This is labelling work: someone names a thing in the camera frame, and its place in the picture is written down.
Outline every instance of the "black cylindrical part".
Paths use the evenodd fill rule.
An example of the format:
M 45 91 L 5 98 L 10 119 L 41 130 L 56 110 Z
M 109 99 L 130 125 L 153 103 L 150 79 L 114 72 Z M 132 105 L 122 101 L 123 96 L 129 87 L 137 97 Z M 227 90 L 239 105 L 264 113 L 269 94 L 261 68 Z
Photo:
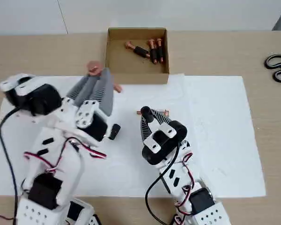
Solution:
M 147 123 L 151 123 L 154 120 L 154 116 L 151 112 L 150 107 L 144 106 L 140 109 L 141 115 L 147 121 Z
M 150 50 L 151 61 L 154 63 L 154 60 L 157 61 L 157 50 L 155 48 L 151 48 Z
M 160 59 L 163 58 L 163 47 L 162 46 L 157 47 L 157 53 L 158 53 L 158 61 L 160 61 Z
M 135 49 L 133 50 L 133 52 L 144 58 L 146 58 L 147 54 L 149 53 L 146 49 L 143 49 L 139 46 L 136 46 Z

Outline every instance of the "white paper sheet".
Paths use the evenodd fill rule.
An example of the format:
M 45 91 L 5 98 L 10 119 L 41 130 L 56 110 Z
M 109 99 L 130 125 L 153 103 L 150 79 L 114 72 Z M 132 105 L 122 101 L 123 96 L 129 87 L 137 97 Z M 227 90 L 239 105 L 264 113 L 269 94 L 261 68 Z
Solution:
M 265 196 L 241 76 L 185 76 L 203 171 L 219 197 Z
M 61 96 L 64 96 L 79 80 L 79 77 L 54 76 L 46 78 L 50 84 L 59 90 Z M 185 79 L 183 75 L 170 75 L 167 85 L 123 85 L 123 93 L 115 93 L 111 116 L 111 121 L 120 124 L 122 128 L 114 141 L 108 139 L 104 141 L 101 150 L 108 155 L 106 160 L 85 159 L 86 171 L 82 176 L 76 194 L 144 196 L 148 186 L 158 176 L 158 171 L 141 156 L 143 145 L 140 134 L 140 116 L 136 115 L 136 111 L 140 110 L 142 106 L 148 105 L 155 109 L 169 109 L 171 119 L 178 120 L 187 127 L 188 139 L 195 153 L 194 162 L 197 166 L 200 163 L 204 165 L 204 172 L 213 182 L 218 196 L 250 197 L 264 195 L 262 170 L 242 79 L 238 78 L 236 81 L 236 78 L 234 78 L 231 81 L 232 84 L 229 80 L 223 80 L 223 83 L 218 80 L 212 87 L 207 86 L 207 84 L 213 82 L 206 79 L 208 80 L 206 77 L 195 76 Z M 220 99 L 216 98 L 213 92 L 229 85 L 233 85 L 233 88 L 227 90 L 226 97 L 228 99 L 223 98 L 224 96 L 219 96 Z M 205 90 L 207 93 L 203 95 L 200 90 Z M 229 102 L 233 99 L 233 96 L 236 97 L 234 105 Z M 210 115 L 206 111 L 209 101 L 212 101 L 215 105 L 221 105 L 221 107 L 217 107 L 210 112 Z M 12 106 L 4 100 L 0 109 L 0 119 L 11 109 Z M 222 114 L 227 110 L 232 113 L 229 114 L 229 117 L 222 117 Z M 232 123 L 231 120 L 235 119 L 235 115 L 240 119 Z M 195 124 L 192 123 L 192 117 L 195 119 Z M 217 118 L 217 121 L 223 124 L 220 127 L 205 125 L 213 124 L 211 119 L 214 120 L 214 118 Z M 23 128 L 24 131 L 20 132 L 18 127 Z M 239 130 L 238 135 L 242 139 L 240 140 L 237 135 L 230 134 L 229 138 L 234 139 L 228 140 L 225 136 L 227 133 L 223 130 L 225 128 L 230 128 L 231 132 Z M 30 149 L 40 129 L 39 125 L 31 123 L 21 116 L 11 117 L 4 125 L 4 140 L 14 166 L 18 186 L 24 179 L 27 168 L 22 153 Z M 200 143 L 200 151 L 198 151 L 195 137 Z M 221 138 L 221 141 L 217 143 L 218 145 L 213 145 L 212 141 L 215 138 Z M 218 154 L 213 154 L 214 152 L 209 148 L 209 145 L 212 145 Z M 232 150 L 226 153 L 226 148 L 232 148 Z M 244 157 L 241 161 L 240 155 L 235 156 L 234 154 L 240 150 L 242 154 L 250 155 L 250 158 Z M 250 188 L 242 186 L 244 180 L 245 182 L 250 181 Z M 0 195 L 12 194 L 11 176 L 0 145 Z M 151 196 L 164 197 L 168 194 L 163 185 L 159 183 L 152 190 Z

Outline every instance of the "white wall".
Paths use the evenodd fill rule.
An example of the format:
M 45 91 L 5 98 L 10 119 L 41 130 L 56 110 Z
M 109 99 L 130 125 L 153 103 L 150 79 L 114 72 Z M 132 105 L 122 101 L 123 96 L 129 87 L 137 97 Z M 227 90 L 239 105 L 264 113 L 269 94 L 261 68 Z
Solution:
M 58 0 L 0 0 L 0 34 L 98 32 L 111 26 L 271 30 L 281 15 L 281 0 L 59 0 L 59 3 L 60 8 Z

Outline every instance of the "small black part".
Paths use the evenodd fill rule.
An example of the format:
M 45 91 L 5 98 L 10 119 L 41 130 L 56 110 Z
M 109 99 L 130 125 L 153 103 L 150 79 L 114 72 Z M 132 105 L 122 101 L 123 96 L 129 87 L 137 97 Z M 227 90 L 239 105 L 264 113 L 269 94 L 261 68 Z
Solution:
M 144 106 L 140 109 L 140 113 L 147 123 L 151 123 L 154 120 L 154 116 L 151 112 L 150 107 Z
M 146 54 L 148 54 L 149 52 L 146 49 L 143 49 L 139 46 L 136 46 L 135 49 L 133 50 L 134 53 L 136 53 L 137 55 L 146 58 Z
M 206 188 L 201 188 L 189 197 L 192 204 L 192 214 L 196 215 L 214 205 L 214 201 Z
M 84 209 L 83 206 L 75 203 L 75 202 L 70 202 L 70 209 L 69 212 L 67 213 L 67 217 L 77 221 L 80 212 Z
M 164 185 L 165 189 L 167 190 L 167 192 L 170 194 L 169 186 L 167 185 L 167 183 L 165 182 L 163 177 L 161 177 L 161 181 L 163 182 L 163 185 Z
M 97 223 L 98 223 L 99 225 L 102 225 L 102 223 L 101 223 L 101 221 L 100 221 L 98 215 L 97 215 L 97 214 L 94 214 L 94 217 L 96 218 Z
M 154 60 L 157 60 L 157 50 L 155 48 L 151 48 L 150 57 L 152 62 L 154 62 Z
M 111 140 L 114 140 L 116 136 L 118 135 L 118 132 L 120 131 L 121 126 L 119 124 L 113 124 L 111 129 L 111 135 L 108 137 Z
M 177 187 L 178 183 L 179 183 L 179 180 L 180 178 L 179 177 L 176 177 L 175 180 L 174 180 L 174 187 Z
M 44 140 L 42 144 L 43 144 L 43 145 L 46 145 L 46 144 L 50 144 L 50 143 L 52 143 L 52 142 L 54 142 L 54 138 L 53 138 L 53 137 L 50 137 L 50 138 Z
M 97 141 L 102 141 L 107 130 L 107 124 L 101 119 L 100 116 L 94 114 L 93 122 L 86 128 L 78 128 L 88 135 L 95 138 Z
M 158 55 L 158 61 L 160 61 L 160 58 L 163 57 L 163 47 L 162 46 L 157 47 L 157 55 Z
M 172 179 L 174 177 L 174 173 L 176 170 L 171 169 L 170 174 L 169 174 L 169 178 Z
M 56 196 L 61 184 L 62 181 L 53 177 L 51 173 L 43 173 L 34 179 L 28 199 L 53 210 L 57 207 Z
M 40 151 L 37 152 L 37 155 L 38 155 L 38 156 L 42 156 L 42 155 L 44 155 L 44 154 L 46 154 L 46 153 L 48 153 L 48 152 L 49 152 L 48 149 L 42 149 L 42 150 L 40 150 Z

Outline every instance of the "black cable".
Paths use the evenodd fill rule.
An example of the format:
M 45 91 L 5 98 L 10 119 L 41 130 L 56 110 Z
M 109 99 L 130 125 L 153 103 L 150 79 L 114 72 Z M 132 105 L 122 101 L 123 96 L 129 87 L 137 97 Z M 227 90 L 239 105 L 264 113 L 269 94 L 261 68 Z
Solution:
M 0 122 L 0 141 L 1 141 L 1 144 L 2 144 L 2 147 L 3 147 L 3 151 L 4 151 L 4 154 L 5 154 L 6 161 L 8 163 L 9 169 L 10 169 L 10 173 L 11 173 L 11 176 L 12 176 L 12 179 L 13 179 L 14 190 L 15 190 L 15 209 L 14 209 L 13 225 L 16 225 L 16 219 L 15 218 L 16 218 L 17 211 L 18 211 L 18 190 L 17 190 L 17 183 L 16 183 L 16 180 L 15 180 L 14 169 L 13 169 L 13 166 L 12 166 L 11 161 L 9 159 L 9 155 L 8 155 L 5 143 L 3 141 L 2 126 L 11 115 L 13 115 L 14 113 L 16 113 L 19 110 L 20 110 L 20 108 L 14 108 L 12 111 L 10 111 L 8 114 L 6 114 L 4 116 L 4 118 L 2 119 L 2 121 Z
M 176 153 L 174 155 L 173 160 L 171 161 L 171 163 L 168 165 L 168 167 L 163 171 L 162 174 L 159 175 L 159 177 L 149 186 L 149 188 L 146 191 L 145 194 L 145 202 L 146 202 L 146 207 L 149 211 L 149 213 L 154 217 L 154 219 L 156 219 L 159 223 L 163 224 L 163 225 L 167 225 L 165 222 L 163 222 L 160 218 L 158 218 L 154 212 L 152 212 L 152 210 L 150 209 L 149 203 L 148 203 L 148 194 L 150 192 L 150 190 L 152 189 L 152 187 L 167 173 L 167 171 L 172 167 L 172 165 L 174 164 L 174 162 L 177 159 L 178 153 L 179 153 L 179 148 L 180 148 L 180 143 L 178 143 L 177 145 L 177 150 Z

